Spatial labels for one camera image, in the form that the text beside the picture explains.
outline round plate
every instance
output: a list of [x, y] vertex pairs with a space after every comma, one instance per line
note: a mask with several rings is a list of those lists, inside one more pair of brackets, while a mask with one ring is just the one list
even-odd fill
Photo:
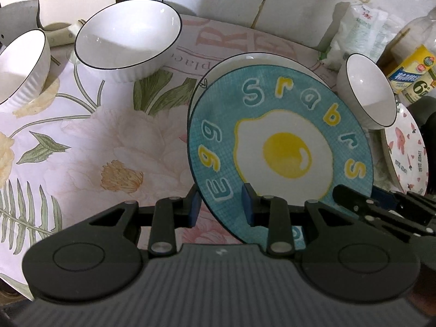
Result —
[[322, 81], [322, 79], [320, 79], [320, 77], [316, 75], [313, 71], [309, 70], [307, 67], [301, 65], [300, 63], [297, 63], [294, 60], [285, 58], [284, 56], [270, 53], [238, 54], [216, 64], [206, 73], [206, 75], [203, 76], [203, 78], [197, 84], [189, 102], [188, 123], [189, 119], [192, 116], [192, 110], [194, 106], [197, 104], [205, 89], [208, 88], [208, 84], [212, 84], [213, 82], [215, 82], [215, 80], [219, 79], [221, 76], [232, 70], [249, 65], [276, 65], [288, 67], [289, 69], [301, 71], [302, 73], [313, 77], [317, 81], [327, 86], [325, 82]]
[[349, 215], [334, 203], [334, 186], [372, 190], [371, 152], [352, 112], [320, 82], [280, 66], [247, 66], [216, 80], [193, 111], [188, 155], [211, 212], [263, 247], [268, 230], [247, 224], [244, 182], [290, 205], [319, 199]]
[[429, 164], [421, 132], [407, 108], [397, 102], [397, 120], [384, 130], [383, 152], [394, 184], [404, 192], [424, 194]]

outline table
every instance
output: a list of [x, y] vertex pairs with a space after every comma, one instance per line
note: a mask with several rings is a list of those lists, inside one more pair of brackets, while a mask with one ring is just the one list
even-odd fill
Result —
[[[171, 60], [135, 84], [89, 75], [72, 45], [52, 48], [44, 92], [14, 114], [0, 113], [0, 277], [29, 299], [21, 270], [30, 246], [125, 200], [153, 205], [185, 196], [193, 184], [186, 151], [187, 105], [215, 64], [245, 52], [286, 56], [315, 72], [334, 91], [336, 73], [318, 52], [253, 29], [182, 16]], [[374, 185], [395, 189], [380, 134], [366, 133]], [[138, 246], [146, 248], [143, 229]], [[197, 225], [176, 230], [182, 243], [235, 244], [202, 205]]]

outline large white bowl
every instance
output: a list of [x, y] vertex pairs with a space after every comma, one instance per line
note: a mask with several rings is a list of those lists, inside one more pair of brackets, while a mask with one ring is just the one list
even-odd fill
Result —
[[35, 29], [0, 54], [0, 112], [20, 109], [41, 93], [50, 69], [49, 41]]
[[337, 94], [364, 128], [384, 129], [397, 118], [391, 85], [365, 55], [352, 54], [342, 64], [337, 76]]
[[125, 83], [160, 69], [171, 57], [182, 19], [156, 0], [128, 0], [104, 8], [82, 27], [77, 58], [99, 79]]
[[238, 54], [216, 64], [214, 67], [212, 67], [212, 69], [208, 71], [208, 73], [206, 73], [206, 75], [202, 77], [200, 82], [197, 84], [197, 87], [195, 88], [189, 102], [188, 123], [195, 105], [197, 104], [204, 91], [206, 91], [208, 85], [211, 85], [214, 81], [219, 79], [221, 76], [228, 74], [232, 70], [250, 65], [275, 65], [288, 67], [289, 69], [294, 69], [306, 75], [309, 75], [315, 80], [326, 85], [326, 83], [322, 81], [322, 79], [320, 79], [319, 76], [317, 76], [313, 71], [309, 70], [307, 67], [301, 65], [300, 63], [297, 63], [296, 61], [285, 58], [284, 56], [270, 53]]

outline yellow egg yolk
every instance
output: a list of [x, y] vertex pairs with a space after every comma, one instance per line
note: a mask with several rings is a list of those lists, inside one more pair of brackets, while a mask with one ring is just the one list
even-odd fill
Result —
[[286, 178], [299, 178], [312, 165], [305, 142], [292, 133], [276, 133], [263, 144], [263, 157], [268, 166]]

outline knife handle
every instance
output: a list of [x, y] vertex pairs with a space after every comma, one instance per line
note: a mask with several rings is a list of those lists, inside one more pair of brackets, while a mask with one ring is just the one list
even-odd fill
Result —
[[45, 36], [49, 41], [50, 47], [58, 47], [60, 45], [66, 45], [74, 43], [80, 28], [83, 27], [82, 21], [77, 21], [76, 23], [55, 31], [44, 31]]

